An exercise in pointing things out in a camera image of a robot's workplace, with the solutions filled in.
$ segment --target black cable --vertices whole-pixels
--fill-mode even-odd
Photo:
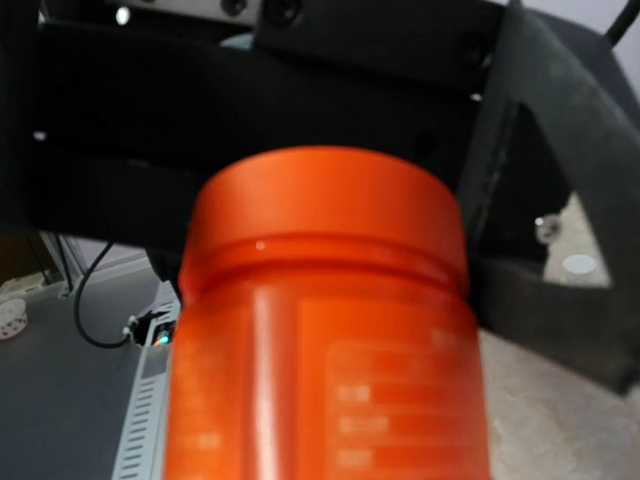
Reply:
[[[76,292],[75,298],[73,299],[73,321],[76,324],[78,333],[80,333],[80,336],[84,340],[86,340],[88,343],[93,345],[94,347],[105,348],[105,349],[114,349],[114,348],[124,347],[127,343],[129,343],[129,335],[125,335],[121,340],[115,343],[103,343],[91,338],[87,333],[87,331],[82,326],[82,322],[80,321],[80,299],[82,298],[82,292],[84,291],[84,287],[87,284],[89,277],[91,276],[93,271],[96,269],[98,264],[102,261],[104,256],[109,252],[109,250],[111,250],[111,247],[113,247],[113,242],[109,242],[107,246],[104,247],[104,249],[96,257],[93,263],[89,266],[84,276],[82,277],[80,284],[78,285],[78,291]]]
[[[612,45],[617,45],[622,40],[622,37],[627,33],[629,27],[633,25],[639,14],[640,0],[629,0],[606,33]]]
[[[69,271],[69,263],[67,262],[67,256],[65,255],[64,249],[62,248],[62,240],[60,240],[60,235],[56,233],[54,237],[56,239],[56,246],[58,247],[58,254],[60,255],[60,261],[62,262],[62,268],[64,269],[64,276],[67,280],[69,293],[71,293],[73,292],[73,282],[71,281],[71,272]]]
[[[47,285],[51,285],[51,279],[47,275],[47,271],[44,268],[42,261],[40,260],[40,256],[38,255],[38,252],[36,252],[36,247],[31,242],[29,235],[25,235],[24,238],[27,240],[27,245],[29,245],[29,250],[31,250],[31,255],[33,255],[33,258],[35,258],[36,263],[38,264],[38,270],[40,270],[40,273],[42,273],[42,276],[44,277],[44,282]]]

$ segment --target black metal frame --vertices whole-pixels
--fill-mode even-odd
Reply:
[[[137,11],[118,27],[100,0],[50,0],[36,28],[37,0],[0,0],[2,223],[179,254],[228,164],[379,150],[457,190],[484,327],[615,391],[637,381],[640,108],[608,41],[518,1],[278,1],[238,51],[218,44],[238,27]],[[610,290],[541,279],[534,219],[572,190]]]

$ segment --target gray tabletop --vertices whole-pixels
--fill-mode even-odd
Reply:
[[[154,299],[151,270],[89,284],[82,318],[108,341]],[[139,356],[86,344],[72,300],[28,301],[29,325],[0,342],[0,478],[108,480]]]

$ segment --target orange plastic container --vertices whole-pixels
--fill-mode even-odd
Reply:
[[[215,176],[180,284],[168,480],[488,480],[455,198],[378,153]]]

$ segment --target screw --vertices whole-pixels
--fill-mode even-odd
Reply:
[[[267,0],[264,13],[276,27],[288,27],[300,14],[300,0]]]
[[[247,8],[247,0],[221,0],[220,7],[230,17],[237,17]]]
[[[560,217],[556,214],[545,215],[536,218],[536,240],[542,245],[550,245],[555,242],[562,231]]]
[[[488,65],[490,60],[489,47],[482,35],[466,33],[456,45],[456,58],[458,62],[469,69],[481,69]]]

